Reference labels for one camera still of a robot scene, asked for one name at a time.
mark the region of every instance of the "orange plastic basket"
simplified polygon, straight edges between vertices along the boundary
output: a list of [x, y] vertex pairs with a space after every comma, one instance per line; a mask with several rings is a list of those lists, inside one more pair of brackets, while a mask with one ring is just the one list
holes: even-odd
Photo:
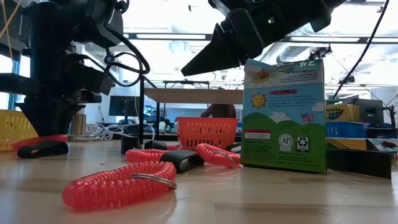
[[12, 150], [11, 144], [37, 137], [35, 129], [20, 111], [0, 110], [0, 152]]
[[177, 118], [177, 137], [182, 149], [194, 150], [207, 143], [225, 149], [234, 143], [236, 118]]

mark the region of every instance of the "shelf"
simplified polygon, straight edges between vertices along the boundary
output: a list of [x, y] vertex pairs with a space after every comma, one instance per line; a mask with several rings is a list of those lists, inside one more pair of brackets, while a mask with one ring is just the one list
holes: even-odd
[[243, 104], [243, 90], [146, 88], [144, 93], [158, 103]]

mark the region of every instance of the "crayola box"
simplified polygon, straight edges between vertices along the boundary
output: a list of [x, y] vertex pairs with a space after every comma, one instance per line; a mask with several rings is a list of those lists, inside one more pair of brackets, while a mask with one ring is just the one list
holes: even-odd
[[326, 120], [359, 122], [358, 105], [326, 105]]
[[326, 172], [323, 61], [244, 68], [241, 162]]

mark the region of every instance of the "sun illustration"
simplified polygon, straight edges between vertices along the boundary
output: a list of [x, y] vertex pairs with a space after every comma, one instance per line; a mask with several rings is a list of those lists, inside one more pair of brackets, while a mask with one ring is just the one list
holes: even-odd
[[257, 88], [265, 88], [266, 86], [273, 85], [272, 84], [272, 72], [262, 69], [260, 72], [257, 72], [252, 77], [252, 83], [254, 85], [253, 92], [256, 92]]
[[265, 94], [257, 94], [253, 95], [253, 107], [261, 108], [266, 106], [267, 98]]

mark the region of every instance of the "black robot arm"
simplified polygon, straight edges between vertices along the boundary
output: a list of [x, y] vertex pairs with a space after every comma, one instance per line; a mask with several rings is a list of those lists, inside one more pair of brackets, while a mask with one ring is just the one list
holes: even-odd
[[211, 42], [181, 72], [185, 76], [244, 65], [263, 48], [311, 23], [328, 26], [332, 10], [346, 0], [208, 0], [226, 19], [215, 26]]
[[[215, 26], [210, 44], [182, 73], [194, 75], [243, 65], [308, 22], [315, 31], [326, 27], [330, 12], [344, 2], [209, 0], [226, 19]], [[115, 83], [121, 84], [108, 71], [111, 66], [137, 72], [139, 77], [149, 73], [148, 62], [123, 36], [122, 13], [128, 7], [129, 0], [52, 0], [23, 10], [30, 21], [29, 48], [22, 53], [30, 57], [30, 78], [0, 74], [0, 91], [26, 95], [25, 102], [17, 106], [39, 136], [66, 134], [73, 116], [85, 107], [81, 103], [100, 103], [100, 93], [107, 95]], [[104, 49], [123, 42], [140, 68], [119, 63], [109, 64], [103, 71], [86, 67], [84, 59], [90, 58], [75, 53], [75, 42], [95, 43]]]

